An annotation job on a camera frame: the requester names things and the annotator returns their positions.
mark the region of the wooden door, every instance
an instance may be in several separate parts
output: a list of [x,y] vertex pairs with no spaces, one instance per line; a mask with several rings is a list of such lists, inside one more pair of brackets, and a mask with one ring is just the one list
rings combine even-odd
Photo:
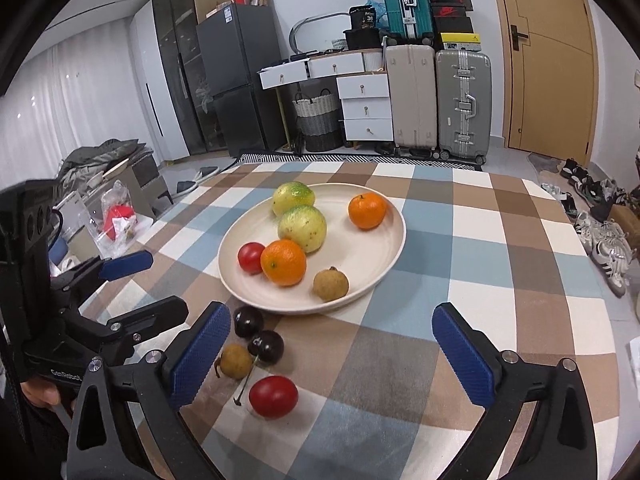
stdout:
[[508,146],[585,164],[596,92],[586,0],[504,3],[511,56]]

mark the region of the white drawer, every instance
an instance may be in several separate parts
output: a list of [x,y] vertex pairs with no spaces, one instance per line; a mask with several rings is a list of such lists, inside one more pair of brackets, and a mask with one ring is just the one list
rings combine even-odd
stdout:
[[340,94],[340,99],[389,97],[389,79],[386,74],[339,77],[338,94]]
[[391,119],[345,119],[347,140],[394,140]]
[[343,99],[342,113],[345,119],[390,119],[391,100],[388,97]]
[[286,85],[308,79],[306,74],[306,60],[301,59],[284,65],[273,66],[260,72],[262,88]]
[[361,52],[316,57],[310,59],[308,65],[311,78],[364,72],[364,62],[362,61]]

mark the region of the desk leg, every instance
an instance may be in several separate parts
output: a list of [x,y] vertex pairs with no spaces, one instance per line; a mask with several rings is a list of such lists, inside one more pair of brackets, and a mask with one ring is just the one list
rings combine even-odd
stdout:
[[291,138],[289,137],[289,127],[287,126],[287,118],[284,115],[284,104],[282,103],[282,95],[280,94],[280,87],[276,86],[276,95],[278,97],[278,106],[280,107],[280,118],[282,119],[282,126],[284,126],[284,134],[287,136],[287,145],[282,147],[284,152],[291,151]]

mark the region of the dark cherry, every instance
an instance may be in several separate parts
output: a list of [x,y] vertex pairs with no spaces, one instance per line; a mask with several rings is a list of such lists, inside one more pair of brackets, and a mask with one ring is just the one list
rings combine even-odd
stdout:
[[284,354],[284,341],[277,332],[262,330],[249,341],[247,348],[251,355],[258,356],[263,363],[274,365]]
[[249,339],[264,327],[262,313],[254,306],[241,306],[234,312],[234,329],[242,339]]

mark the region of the cherry stem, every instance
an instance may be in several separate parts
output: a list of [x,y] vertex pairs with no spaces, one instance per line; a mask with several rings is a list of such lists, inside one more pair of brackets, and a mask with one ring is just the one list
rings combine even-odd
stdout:
[[236,406],[242,406],[242,402],[240,402],[240,399],[242,398],[242,394],[244,394],[244,389],[246,388],[246,384],[249,382],[249,377],[251,377],[251,373],[254,371],[255,364],[257,362],[258,362],[258,356],[255,357],[254,363],[251,365],[251,370],[249,370],[249,373],[246,379],[244,380],[244,384],[242,385],[242,390],[240,390],[240,394],[238,395],[238,398],[234,399]]

